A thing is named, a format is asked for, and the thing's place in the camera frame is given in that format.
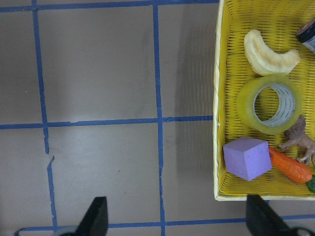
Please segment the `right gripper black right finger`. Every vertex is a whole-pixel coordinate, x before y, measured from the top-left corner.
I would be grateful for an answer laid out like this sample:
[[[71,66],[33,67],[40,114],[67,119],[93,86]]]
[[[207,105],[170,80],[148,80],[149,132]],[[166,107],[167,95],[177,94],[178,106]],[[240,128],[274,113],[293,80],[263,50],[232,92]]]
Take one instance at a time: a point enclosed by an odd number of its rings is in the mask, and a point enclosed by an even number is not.
[[[259,195],[247,195],[246,226],[252,236],[292,236],[288,225]]]

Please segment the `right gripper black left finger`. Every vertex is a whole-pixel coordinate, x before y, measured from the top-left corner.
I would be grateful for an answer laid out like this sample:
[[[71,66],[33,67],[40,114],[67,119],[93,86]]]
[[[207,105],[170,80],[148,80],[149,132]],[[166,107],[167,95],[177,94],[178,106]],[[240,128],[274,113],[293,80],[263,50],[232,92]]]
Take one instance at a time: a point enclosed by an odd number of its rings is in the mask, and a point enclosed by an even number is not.
[[[105,236],[108,231],[106,197],[95,197],[75,230],[76,236]]]

